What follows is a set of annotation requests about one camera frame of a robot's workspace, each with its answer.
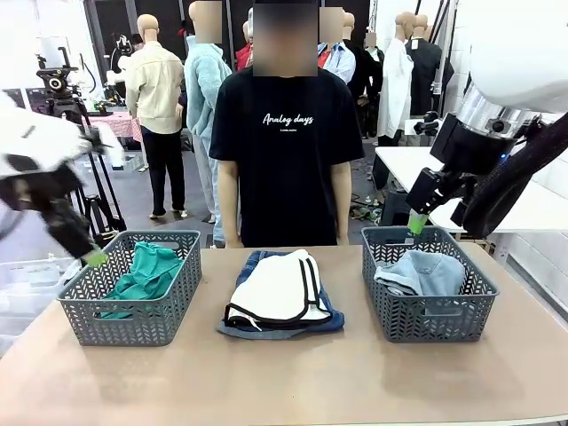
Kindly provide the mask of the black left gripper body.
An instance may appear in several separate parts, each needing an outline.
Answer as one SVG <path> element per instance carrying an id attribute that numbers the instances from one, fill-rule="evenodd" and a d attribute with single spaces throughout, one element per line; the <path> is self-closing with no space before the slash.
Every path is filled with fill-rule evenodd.
<path id="1" fill-rule="evenodd" d="M 46 211 L 56 200 L 83 186 L 83 181 L 66 164 L 51 171 L 38 171 L 1 179 L 1 201 L 9 208 Z"/>

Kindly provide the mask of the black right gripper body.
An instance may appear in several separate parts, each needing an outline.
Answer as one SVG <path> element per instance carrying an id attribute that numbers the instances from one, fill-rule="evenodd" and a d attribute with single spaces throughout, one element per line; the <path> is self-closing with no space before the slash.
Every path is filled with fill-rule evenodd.
<path id="1" fill-rule="evenodd" d="M 470 129 L 455 114 L 446 115 L 430 149 L 443 167 L 435 172 L 434 205 L 463 198 L 469 203 L 474 190 L 510 153 L 513 138 L 492 138 Z"/>

